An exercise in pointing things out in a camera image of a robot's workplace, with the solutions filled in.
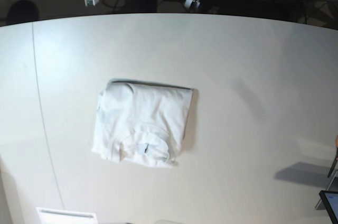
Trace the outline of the white T-shirt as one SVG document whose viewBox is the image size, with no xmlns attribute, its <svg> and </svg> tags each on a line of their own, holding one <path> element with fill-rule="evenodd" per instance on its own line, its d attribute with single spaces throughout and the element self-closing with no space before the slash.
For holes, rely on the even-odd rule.
<svg viewBox="0 0 338 224">
<path fill-rule="evenodd" d="M 92 152 L 115 163 L 172 168 L 180 153 L 193 89 L 111 80 L 98 97 Z"/>
</svg>

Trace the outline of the white paper sheet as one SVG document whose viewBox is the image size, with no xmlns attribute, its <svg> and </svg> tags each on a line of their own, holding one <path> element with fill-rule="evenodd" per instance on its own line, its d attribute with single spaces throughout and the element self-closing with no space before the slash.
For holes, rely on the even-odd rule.
<svg viewBox="0 0 338 224">
<path fill-rule="evenodd" d="M 65 211 L 48 208 L 37 208 L 38 216 L 41 223 L 94 223 L 98 224 L 97 215 L 95 213 Z"/>
</svg>

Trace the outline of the black tablet screen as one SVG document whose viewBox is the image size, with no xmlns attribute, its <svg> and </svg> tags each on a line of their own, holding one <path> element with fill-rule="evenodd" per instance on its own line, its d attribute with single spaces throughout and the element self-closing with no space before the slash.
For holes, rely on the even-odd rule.
<svg viewBox="0 0 338 224">
<path fill-rule="evenodd" d="M 337 207 L 338 193 L 334 191 L 320 191 L 320 198 L 324 204 L 324 207 L 330 217 L 332 224 L 337 224 Z"/>
</svg>

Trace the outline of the orange handled screwdriver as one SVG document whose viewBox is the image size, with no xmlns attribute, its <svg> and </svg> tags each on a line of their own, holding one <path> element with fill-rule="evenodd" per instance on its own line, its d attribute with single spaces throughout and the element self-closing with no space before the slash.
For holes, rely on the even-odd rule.
<svg viewBox="0 0 338 224">
<path fill-rule="evenodd" d="M 330 178 L 338 162 L 338 136 L 335 139 L 336 153 L 327 177 Z"/>
</svg>

